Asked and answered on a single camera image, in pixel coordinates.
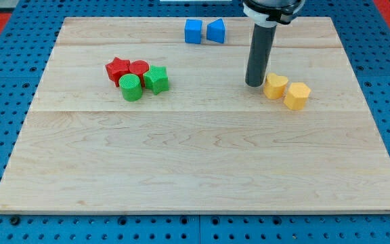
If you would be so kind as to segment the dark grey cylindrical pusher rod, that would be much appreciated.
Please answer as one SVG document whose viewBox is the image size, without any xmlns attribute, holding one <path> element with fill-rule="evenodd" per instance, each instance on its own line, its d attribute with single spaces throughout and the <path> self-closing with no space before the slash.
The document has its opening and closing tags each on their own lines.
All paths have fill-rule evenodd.
<svg viewBox="0 0 390 244">
<path fill-rule="evenodd" d="M 276 26 L 267 28 L 257 24 L 254 25 L 246 66 L 245 82 L 248 86 L 259 87 L 263 84 L 275 34 Z"/>
</svg>

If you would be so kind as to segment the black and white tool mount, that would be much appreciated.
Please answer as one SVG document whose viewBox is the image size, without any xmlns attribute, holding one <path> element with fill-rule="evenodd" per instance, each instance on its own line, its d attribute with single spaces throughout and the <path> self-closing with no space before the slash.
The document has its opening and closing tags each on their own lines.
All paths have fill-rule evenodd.
<svg viewBox="0 0 390 244">
<path fill-rule="evenodd" d="M 290 24 L 301 12 L 305 0 L 243 0 L 243 12 L 263 28 Z"/>
</svg>

